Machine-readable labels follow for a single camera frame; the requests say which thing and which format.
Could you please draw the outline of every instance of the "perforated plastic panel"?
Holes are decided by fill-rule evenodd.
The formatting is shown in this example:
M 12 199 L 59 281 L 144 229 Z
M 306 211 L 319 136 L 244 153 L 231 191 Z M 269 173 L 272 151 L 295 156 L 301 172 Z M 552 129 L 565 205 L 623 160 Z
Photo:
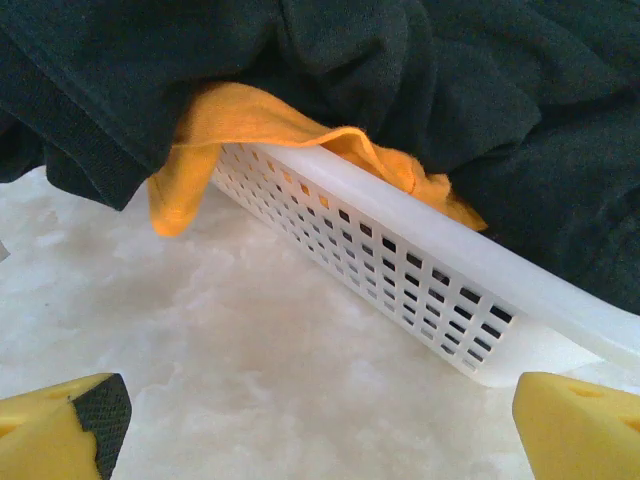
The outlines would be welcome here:
M 523 352 L 540 341 L 561 348 L 566 368 L 595 358 L 267 151 L 225 145 L 213 183 L 466 375 L 505 385 L 529 366 L 558 370 L 540 361 L 547 348 Z

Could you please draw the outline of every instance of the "white plastic basket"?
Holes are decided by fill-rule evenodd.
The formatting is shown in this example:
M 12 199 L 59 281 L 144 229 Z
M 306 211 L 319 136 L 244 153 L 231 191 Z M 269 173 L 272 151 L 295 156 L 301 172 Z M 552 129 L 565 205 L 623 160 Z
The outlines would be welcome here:
M 599 357 L 640 368 L 640 317 L 321 147 L 225 145 L 212 181 L 483 385 Z

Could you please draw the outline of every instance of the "marble surface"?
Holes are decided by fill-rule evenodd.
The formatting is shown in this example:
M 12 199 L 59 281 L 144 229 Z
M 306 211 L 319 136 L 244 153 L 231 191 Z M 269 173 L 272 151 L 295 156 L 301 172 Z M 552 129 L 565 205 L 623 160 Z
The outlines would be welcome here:
M 123 374 L 114 480 L 532 478 L 512 389 L 475 385 L 213 188 L 157 237 L 49 186 L 0 186 L 0 397 Z M 612 365 L 572 376 L 640 393 Z

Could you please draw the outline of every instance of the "cloth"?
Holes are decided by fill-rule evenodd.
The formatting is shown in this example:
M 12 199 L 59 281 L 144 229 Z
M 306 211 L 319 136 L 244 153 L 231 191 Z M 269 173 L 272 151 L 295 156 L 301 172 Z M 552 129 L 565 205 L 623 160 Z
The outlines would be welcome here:
M 640 315 L 640 101 L 633 92 L 471 162 L 454 188 L 518 255 Z
M 1 179 L 44 164 L 59 188 L 122 209 L 212 79 L 449 172 L 512 151 L 540 105 L 627 83 L 569 27 L 521 0 L 0 0 L 0 109 L 32 138 Z
M 473 229 L 486 224 L 456 198 L 445 175 L 425 175 L 409 155 L 372 144 L 354 127 L 329 129 L 261 90 L 223 83 L 199 93 L 176 132 L 167 164 L 148 182 L 153 226 L 181 233 L 196 216 L 223 143 L 322 145 Z

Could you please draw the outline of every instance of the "orange towel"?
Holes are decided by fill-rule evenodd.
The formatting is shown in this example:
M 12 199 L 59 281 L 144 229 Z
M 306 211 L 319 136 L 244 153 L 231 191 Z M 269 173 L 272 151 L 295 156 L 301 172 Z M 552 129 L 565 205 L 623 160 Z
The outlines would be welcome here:
M 159 235 L 179 235 L 195 218 L 223 143 L 289 147 L 322 145 L 345 160 L 474 230 L 486 224 L 456 198 L 446 175 L 425 175 L 411 156 L 372 144 L 353 127 L 330 129 L 261 90 L 236 83 L 208 86 L 176 131 L 165 166 L 148 182 L 151 222 Z

